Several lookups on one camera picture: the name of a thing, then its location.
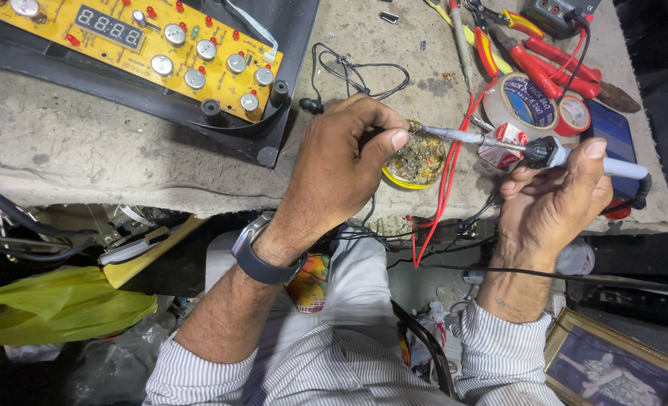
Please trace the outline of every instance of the yellow plastic bag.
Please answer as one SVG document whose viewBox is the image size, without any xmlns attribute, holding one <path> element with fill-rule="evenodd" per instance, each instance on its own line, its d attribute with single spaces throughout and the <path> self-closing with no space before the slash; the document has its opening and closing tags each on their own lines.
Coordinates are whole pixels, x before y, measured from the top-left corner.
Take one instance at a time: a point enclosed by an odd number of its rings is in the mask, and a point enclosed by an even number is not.
<svg viewBox="0 0 668 406">
<path fill-rule="evenodd" d="M 118 291 L 97 267 L 50 272 L 0 288 L 0 345 L 98 337 L 154 311 L 155 296 Z"/>
</svg>

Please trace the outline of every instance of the framed photograph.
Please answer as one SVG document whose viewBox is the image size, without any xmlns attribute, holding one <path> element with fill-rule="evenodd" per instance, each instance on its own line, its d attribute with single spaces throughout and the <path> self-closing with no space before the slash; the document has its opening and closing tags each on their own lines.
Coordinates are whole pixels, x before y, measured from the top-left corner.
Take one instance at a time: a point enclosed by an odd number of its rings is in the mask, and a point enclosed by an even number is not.
<svg viewBox="0 0 668 406">
<path fill-rule="evenodd" d="M 668 356 L 570 309 L 547 336 L 547 385 L 570 406 L 668 406 Z"/>
</svg>

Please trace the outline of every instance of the striped shirt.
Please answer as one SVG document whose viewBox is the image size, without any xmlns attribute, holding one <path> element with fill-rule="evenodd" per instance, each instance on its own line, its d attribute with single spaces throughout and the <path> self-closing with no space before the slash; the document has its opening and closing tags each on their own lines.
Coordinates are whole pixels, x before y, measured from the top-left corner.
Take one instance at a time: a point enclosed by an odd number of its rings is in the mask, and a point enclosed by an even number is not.
<svg viewBox="0 0 668 406">
<path fill-rule="evenodd" d="M 248 404 L 561 404 L 543 372 L 549 315 L 512 324 L 472 300 L 446 323 L 462 342 L 462 376 L 455 382 L 459 401 L 417 378 L 373 339 L 320 324 L 274 361 Z M 143 404 L 240 404 L 256 355 L 214 364 L 169 339 Z"/>
</svg>

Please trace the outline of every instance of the man's left hand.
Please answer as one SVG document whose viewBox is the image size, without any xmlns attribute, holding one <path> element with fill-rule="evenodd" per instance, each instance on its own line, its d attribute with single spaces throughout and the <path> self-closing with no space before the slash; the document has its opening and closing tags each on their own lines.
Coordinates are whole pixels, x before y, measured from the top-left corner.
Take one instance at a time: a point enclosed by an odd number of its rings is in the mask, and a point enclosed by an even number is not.
<svg viewBox="0 0 668 406">
<path fill-rule="evenodd" d="M 384 131 L 364 145 L 368 127 Z M 396 111 L 358 93 L 311 120 L 277 213 L 262 237 L 282 241 L 295 259 L 327 231 L 358 213 L 379 187 L 382 167 L 406 144 L 409 124 Z"/>
</svg>

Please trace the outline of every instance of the circuit board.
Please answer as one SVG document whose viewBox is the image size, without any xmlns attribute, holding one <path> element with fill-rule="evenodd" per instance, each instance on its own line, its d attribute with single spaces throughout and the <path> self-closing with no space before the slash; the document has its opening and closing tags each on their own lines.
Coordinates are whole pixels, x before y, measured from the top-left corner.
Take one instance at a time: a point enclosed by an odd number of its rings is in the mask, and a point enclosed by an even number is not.
<svg viewBox="0 0 668 406">
<path fill-rule="evenodd" d="M 195 100 L 215 99 L 252 123 L 261 120 L 283 58 L 174 0 L 0 0 L 0 20 Z"/>
</svg>

